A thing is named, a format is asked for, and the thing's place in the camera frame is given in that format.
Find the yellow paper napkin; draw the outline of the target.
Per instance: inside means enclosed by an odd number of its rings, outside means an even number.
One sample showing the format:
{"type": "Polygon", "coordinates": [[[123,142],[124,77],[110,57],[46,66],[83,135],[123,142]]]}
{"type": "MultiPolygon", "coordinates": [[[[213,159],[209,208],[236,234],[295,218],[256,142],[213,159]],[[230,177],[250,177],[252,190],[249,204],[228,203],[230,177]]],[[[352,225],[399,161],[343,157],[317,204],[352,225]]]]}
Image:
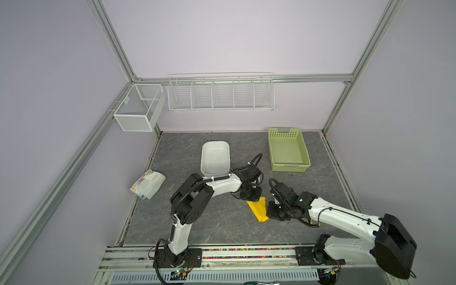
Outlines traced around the yellow paper napkin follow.
{"type": "Polygon", "coordinates": [[[261,197],[258,202],[247,201],[247,204],[260,223],[266,222],[269,219],[265,197],[261,197]]]}

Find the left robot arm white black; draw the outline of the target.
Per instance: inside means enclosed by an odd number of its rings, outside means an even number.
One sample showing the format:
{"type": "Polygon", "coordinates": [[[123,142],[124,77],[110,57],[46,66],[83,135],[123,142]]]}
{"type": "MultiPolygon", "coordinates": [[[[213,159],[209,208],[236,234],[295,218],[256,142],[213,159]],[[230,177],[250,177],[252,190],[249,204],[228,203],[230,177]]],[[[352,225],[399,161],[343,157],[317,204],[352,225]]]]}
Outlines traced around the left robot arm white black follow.
{"type": "Polygon", "coordinates": [[[258,164],[262,157],[263,154],[259,153],[247,165],[230,169],[225,175],[209,178],[193,173],[185,180],[170,199],[170,237],[167,240],[159,240],[165,244],[166,257],[172,262],[185,258],[192,224],[200,218],[213,197],[230,193],[238,200],[260,200],[260,185],[264,175],[258,164]]]}

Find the white oval plastic tub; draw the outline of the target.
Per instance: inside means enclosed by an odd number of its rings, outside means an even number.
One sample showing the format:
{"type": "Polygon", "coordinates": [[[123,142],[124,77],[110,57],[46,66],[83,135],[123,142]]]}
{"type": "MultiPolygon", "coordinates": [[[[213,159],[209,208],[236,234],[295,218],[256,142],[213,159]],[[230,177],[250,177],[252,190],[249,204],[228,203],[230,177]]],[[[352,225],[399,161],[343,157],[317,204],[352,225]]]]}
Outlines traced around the white oval plastic tub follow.
{"type": "Polygon", "coordinates": [[[227,175],[230,168],[230,146],[226,141],[209,141],[203,145],[200,170],[205,177],[227,175]]]}

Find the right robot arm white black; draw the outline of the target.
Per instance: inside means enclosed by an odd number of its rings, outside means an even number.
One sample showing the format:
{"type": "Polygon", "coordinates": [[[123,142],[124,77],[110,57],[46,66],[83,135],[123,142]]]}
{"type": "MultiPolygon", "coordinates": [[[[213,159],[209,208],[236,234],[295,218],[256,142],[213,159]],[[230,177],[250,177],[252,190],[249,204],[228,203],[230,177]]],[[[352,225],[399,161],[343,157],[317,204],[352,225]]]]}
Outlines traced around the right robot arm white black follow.
{"type": "Polygon", "coordinates": [[[307,191],[297,194],[274,178],[269,179],[268,183],[274,197],[267,207],[269,218],[297,220],[314,229],[329,224],[353,235],[349,239],[322,234],[312,249],[313,258],[318,264],[340,260],[375,263],[393,277],[403,280],[416,278],[412,267],[418,246],[397,217],[358,213],[307,191]]]}

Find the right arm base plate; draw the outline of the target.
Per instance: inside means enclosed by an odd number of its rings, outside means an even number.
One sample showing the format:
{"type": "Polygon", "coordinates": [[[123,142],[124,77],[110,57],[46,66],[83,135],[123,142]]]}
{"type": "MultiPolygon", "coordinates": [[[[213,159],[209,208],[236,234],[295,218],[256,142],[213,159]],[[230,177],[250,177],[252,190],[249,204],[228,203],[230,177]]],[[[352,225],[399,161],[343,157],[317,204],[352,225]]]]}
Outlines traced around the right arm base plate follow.
{"type": "Polygon", "coordinates": [[[335,260],[324,250],[314,247],[296,247],[296,260],[299,266],[342,266],[346,264],[344,259],[335,260]]]}

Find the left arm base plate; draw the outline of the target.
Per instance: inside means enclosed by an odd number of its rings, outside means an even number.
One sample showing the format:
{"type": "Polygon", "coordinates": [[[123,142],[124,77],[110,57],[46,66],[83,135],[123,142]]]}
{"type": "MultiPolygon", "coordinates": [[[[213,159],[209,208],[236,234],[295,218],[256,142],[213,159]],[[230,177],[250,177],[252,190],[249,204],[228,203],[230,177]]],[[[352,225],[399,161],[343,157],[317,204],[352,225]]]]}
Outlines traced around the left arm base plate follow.
{"type": "Polygon", "coordinates": [[[175,255],[166,247],[165,249],[158,249],[158,253],[154,257],[153,265],[158,268],[200,268],[203,250],[201,248],[188,248],[175,255]]]}

